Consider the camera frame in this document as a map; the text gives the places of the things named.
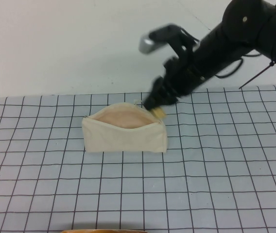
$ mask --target small yellow object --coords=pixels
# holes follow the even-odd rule
[[[164,110],[163,110],[162,108],[160,108],[160,107],[151,109],[150,112],[151,112],[152,115],[154,115],[157,119],[163,119],[164,117],[166,117],[166,113],[165,113]]]

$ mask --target black cable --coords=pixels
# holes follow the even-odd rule
[[[215,75],[217,78],[219,79],[225,79],[225,78],[228,78],[230,77],[231,75],[235,74],[240,68],[241,66],[243,65],[244,63],[244,59],[240,58],[238,59],[240,61],[240,63],[234,68],[234,70],[232,70],[230,73],[228,74],[225,74],[225,75]]]
[[[180,27],[181,31],[183,31],[184,34],[186,34],[188,37],[191,37],[195,42],[199,42],[200,40],[195,38],[193,35],[188,33],[184,28]]]
[[[248,80],[247,82],[245,82],[242,86],[239,87],[239,89],[243,88],[244,86],[246,86],[247,84],[249,84],[251,81],[253,81],[255,78],[257,78],[259,75],[261,75],[262,73],[266,72],[269,68],[271,68],[272,66],[275,65],[275,62],[271,61],[270,64],[264,68],[262,71],[260,71],[258,74],[256,74],[254,77],[252,77],[250,80]]]

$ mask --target grid mat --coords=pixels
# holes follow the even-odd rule
[[[84,150],[84,115],[144,95],[0,98],[0,232],[276,233],[276,86],[165,107],[165,154]]]

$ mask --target black cord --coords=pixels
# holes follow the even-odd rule
[[[251,81],[253,81],[255,78],[257,78],[259,75],[261,75],[262,73],[266,72],[269,68],[271,68],[272,66],[275,65],[275,62],[271,61],[270,64],[264,68],[262,71],[260,71],[258,74],[256,74],[254,77],[252,77],[250,80],[248,80],[247,82],[245,82],[242,86],[239,87],[239,89],[243,88],[244,86],[246,86],[247,84],[249,84]]]
[[[258,53],[258,54],[245,54],[243,57],[259,57],[261,55],[262,55],[261,53]],[[241,68],[241,66],[244,63],[244,59],[243,58],[240,58],[238,60],[240,61],[240,63],[236,66],[236,68],[232,72],[230,72],[230,73],[228,73],[226,75],[215,75],[215,76],[217,78],[219,78],[219,79],[225,79],[225,78],[228,78],[231,75],[235,74]]]
[[[186,34],[188,37],[191,37],[195,42],[199,42],[200,40],[195,38],[193,35],[188,33],[184,28],[180,27],[181,31],[183,31],[184,34]]]
[[[241,66],[243,65],[244,63],[244,59],[240,58],[238,59],[240,62],[239,64],[234,68],[234,70],[232,70],[230,73],[226,74],[226,75],[215,75],[217,78],[219,79],[225,79],[225,78],[228,78],[230,77],[231,75],[235,74],[240,68]]]

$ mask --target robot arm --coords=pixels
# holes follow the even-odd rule
[[[176,52],[165,64],[143,105],[152,110],[189,95],[231,63],[257,50],[276,63],[276,6],[264,0],[232,0],[222,22],[198,42],[176,25],[142,37],[139,50],[149,54],[169,44]]]

